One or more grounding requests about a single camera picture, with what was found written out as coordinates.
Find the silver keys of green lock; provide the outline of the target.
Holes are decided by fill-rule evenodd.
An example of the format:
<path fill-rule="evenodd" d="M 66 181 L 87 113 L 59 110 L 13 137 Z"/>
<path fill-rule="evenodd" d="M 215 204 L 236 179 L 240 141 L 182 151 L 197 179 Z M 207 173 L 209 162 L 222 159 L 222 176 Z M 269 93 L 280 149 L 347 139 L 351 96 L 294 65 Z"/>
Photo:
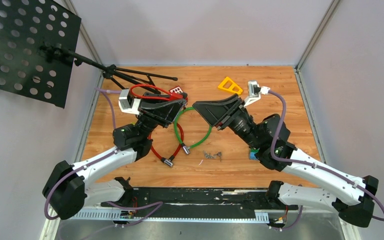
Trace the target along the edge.
<path fill-rule="evenodd" d="M 213 154 L 212 157 L 214 159 L 219 159 L 220 162 L 222 161 L 222 153 L 221 152 L 217 152 L 217 153 Z"/>

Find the green cable lock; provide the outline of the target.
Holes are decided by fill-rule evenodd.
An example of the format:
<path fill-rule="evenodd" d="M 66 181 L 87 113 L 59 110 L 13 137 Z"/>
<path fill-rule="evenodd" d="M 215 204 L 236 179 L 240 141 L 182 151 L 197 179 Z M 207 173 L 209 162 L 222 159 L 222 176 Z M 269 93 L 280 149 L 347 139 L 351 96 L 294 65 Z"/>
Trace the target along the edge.
<path fill-rule="evenodd" d="M 191 149 L 191 148 L 195 148 L 195 147 L 201 145 L 205 140 L 207 140 L 208 137 L 210 136 L 211 132 L 212 132 L 212 126 L 209 124 L 209 125 L 208 125 L 208 131 L 207 131 L 207 133 L 205 134 L 205 136 L 204 136 L 201 140 L 199 140 L 197 143 L 194 143 L 194 144 L 192 144 L 192 145 L 190 145 L 190 146 L 187 146 L 187 145 L 184 143 L 184 141 L 182 140 L 181 135 L 180 135 L 180 133 L 179 133 L 180 128 L 177 126 L 177 124 L 178 124 L 179 118 L 180 118 L 180 116 L 181 116 L 182 114 L 184 114 L 184 113 L 186 113 L 186 112 L 188 112 L 188 111 L 194 111 L 194 110 L 195 110 L 195 109 L 194 109 L 193 107 L 187 107 L 187 108 L 181 110 L 181 111 L 179 112 L 179 114 L 176 116 L 175 120 L 174 120 L 174 133 L 175 133 L 175 136 L 176 136 L 177 141 L 179 142 L 179 144 L 180 144 L 180 146 L 181 146 L 181 149 L 183 149 L 183 151 L 184 151 L 184 153 L 185 153 L 186 155 L 189 155 L 189 154 L 190 154 L 190 149 Z"/>

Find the red cable lock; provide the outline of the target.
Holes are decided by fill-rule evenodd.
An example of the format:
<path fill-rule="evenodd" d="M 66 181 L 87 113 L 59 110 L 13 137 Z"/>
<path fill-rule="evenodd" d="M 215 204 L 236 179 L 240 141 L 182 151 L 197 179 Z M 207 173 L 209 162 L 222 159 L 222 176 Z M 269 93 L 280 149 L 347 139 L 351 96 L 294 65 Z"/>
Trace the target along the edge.
<path fill-rule="evenodd" d="M 164 165 L 168 166 L 169 168 L 172 168 L 174 166 L 174 159 L 176 158 L 176 156 L 178 155 L 179 151 L 182 149 L 182 145 L 179 143 L 177 148 L 175 149 L 175 151 L 173 152 L 173 154 L 169 157 L 169 158 L 166 158 L 166 157 L 163 157 L 161 156 L 153 146 L 151 146 L 151 151 L 152 153 L 159 159 L 160 162 L 162 162 Z"/>

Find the silver keys of red lock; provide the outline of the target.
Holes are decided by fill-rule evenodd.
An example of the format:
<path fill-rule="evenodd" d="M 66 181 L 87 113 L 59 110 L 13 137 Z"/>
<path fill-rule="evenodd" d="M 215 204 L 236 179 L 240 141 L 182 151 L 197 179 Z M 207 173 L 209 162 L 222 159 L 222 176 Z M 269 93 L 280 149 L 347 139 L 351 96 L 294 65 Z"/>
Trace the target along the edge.
<path fill-rule="evenodd" d="M 204 157 L 205 157 L 206 159 L 213 159 L 213 158 L 214 158 L 214 156 L 213 156 L 212 154 L 207 153 L 206 151 L 203 151 L 203 154 L 204 154 Z"/>

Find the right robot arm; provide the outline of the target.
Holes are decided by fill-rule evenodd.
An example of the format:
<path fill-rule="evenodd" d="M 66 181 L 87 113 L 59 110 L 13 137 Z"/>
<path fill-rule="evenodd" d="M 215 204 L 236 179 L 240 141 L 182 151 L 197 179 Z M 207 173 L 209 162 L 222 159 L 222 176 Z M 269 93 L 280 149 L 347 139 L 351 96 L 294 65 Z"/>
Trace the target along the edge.
<path fill-rule="evenodd" d="M 231 129 L 267 169 L 291 174 L 315 184 L 314 188 L 271 181 L 265 195 L 272 209 L 301 205 L 323 209 L 345 222 L 366 228 L 374 218 L 379 180 L 371 175 L 353 176 L 320 162 L 288 142 L 290 131 L 277 113 L 254 122 L 238 95 L 222 100 L 197 101 L 193 108 L 218 130 Z"/>

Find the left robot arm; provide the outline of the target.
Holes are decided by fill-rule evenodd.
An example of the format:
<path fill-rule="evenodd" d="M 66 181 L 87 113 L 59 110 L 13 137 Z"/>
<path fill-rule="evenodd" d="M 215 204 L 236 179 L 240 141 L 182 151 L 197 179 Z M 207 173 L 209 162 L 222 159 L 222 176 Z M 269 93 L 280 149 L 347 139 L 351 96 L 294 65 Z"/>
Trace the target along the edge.
<path fill-rule="evenodd" d="M 101 183 L 98 179 L 146 157 L 153 144 L 149 136 L 158 126 L 171 125 L 187 102 L 181 94 L 120 97 L 120 110 L 135 115 L 137 121 L 114 128 L 110 149 L 83 161 L 56 164 L 42 190 L 45 217 L 67 220 L 83 207 L 102 202 L 129 206 L 133 193 L 121 179 Z"/>

